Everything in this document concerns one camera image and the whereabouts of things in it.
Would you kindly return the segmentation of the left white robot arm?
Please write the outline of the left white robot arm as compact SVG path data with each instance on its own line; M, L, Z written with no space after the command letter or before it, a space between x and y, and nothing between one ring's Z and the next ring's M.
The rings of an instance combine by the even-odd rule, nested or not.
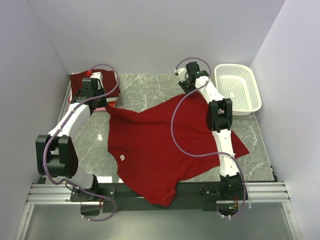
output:
M73 138L94 110L107 105L103 75L91 73L72 97L66 114L57 126L35 140L37 169L55 185L71 185L71 192L86 201L99 199L97 177L79 166Z

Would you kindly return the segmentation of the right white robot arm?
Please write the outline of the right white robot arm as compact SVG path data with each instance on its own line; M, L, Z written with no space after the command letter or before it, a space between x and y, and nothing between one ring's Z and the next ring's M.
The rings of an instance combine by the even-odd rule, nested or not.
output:
M199 92L207 103L206 126L215 140L217 151L198 155L188 152L185 154L197 158L217 155L220 163L219 195L224 199L236 199L236 197L245 193L246 186L241 168L235 161L232 145L232 100L219 93L210 79L211 72L200 70L200 66L195 61L189 62L185 68L177 66L174 74L178 77L178 84L185 92L185 96L180 100L171 117L170 131L172 140L175 145L178 144L174 136L174 118L178 108L183 100L195 92Z

